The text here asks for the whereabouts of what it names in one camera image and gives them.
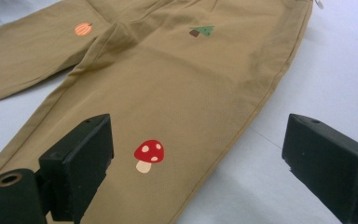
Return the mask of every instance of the tan trousers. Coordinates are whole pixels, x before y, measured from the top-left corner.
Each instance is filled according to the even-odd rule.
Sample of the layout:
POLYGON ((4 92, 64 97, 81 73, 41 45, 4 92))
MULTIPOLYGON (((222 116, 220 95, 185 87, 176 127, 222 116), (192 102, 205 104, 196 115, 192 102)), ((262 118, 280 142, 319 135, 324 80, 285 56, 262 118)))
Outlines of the tan trousers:
POLYGON ((115 158, 82 223, 174 223, 287 71, 312 1, 117 6, 63 1, 0 28, 0 98, 78 63, 4 148, 0 174, 37 170, 80 121, 109 113, 115 158))

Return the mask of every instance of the red mushroom cap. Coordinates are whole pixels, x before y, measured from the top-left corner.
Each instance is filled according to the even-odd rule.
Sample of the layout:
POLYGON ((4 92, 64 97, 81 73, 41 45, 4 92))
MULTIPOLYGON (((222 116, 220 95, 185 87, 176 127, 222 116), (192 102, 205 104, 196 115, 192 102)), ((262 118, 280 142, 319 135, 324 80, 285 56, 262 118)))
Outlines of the red mushroom cap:
POLYGON ((133 156, 139 161, 150 163, 161 162, 164 159, 164 147, 157 140, 148 140, 136 149, 133 156))

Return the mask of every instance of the white background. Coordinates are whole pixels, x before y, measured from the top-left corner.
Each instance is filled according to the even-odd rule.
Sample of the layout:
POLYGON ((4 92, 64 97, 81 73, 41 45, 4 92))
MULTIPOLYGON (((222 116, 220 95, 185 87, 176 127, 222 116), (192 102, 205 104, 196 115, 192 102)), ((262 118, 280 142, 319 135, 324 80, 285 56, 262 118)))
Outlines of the white background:
MULTIPOLYGON (((56 0, 0 0, 0 25, 56 0)), ((0 101, 0 151, 65 72, 0 101)), ((251 127, 188 205, 179 224, 339 223, 282 160, 290 113, 358 141, 358 0, 324 0, 291 68, 251 127)))

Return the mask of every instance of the black clamp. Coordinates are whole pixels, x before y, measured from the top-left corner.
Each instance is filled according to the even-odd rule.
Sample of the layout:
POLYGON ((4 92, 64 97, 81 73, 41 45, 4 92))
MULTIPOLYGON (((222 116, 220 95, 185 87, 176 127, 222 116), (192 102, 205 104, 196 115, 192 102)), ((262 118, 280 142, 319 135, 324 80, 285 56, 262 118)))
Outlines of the black clamp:
POLYGON ((358 143, 316 119, 290 115, 282 157, 342 223, 358 223, 358 143))
POLYGON ((18 169, 0 175, 0 224, 46 224, 80 219, 114 157, 109 115, 87 119, 39 158, 35 174, 18 169))

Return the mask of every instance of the embroidered patch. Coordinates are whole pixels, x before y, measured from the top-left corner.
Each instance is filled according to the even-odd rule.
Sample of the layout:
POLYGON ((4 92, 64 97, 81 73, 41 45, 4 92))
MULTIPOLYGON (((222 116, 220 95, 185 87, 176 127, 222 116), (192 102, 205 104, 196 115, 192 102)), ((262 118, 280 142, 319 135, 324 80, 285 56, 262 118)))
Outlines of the embroidered patch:
POLYGON ((152 167, 152 163, 164 160, 164 147, 157 140, 143 142, 135 151, 133 156, 138 160, 136 169, 142 174, 147 174, 152 167))
POLYGON ((82 22, 75 28, 75 34, 79 36, 88 35, 92 30, 92 23, 82 22))
POLYGON ((194 37, 199 36, 200 33, 205 36, 210 36, 213 28, 214 26, 190 27, 190 34, 194 37))

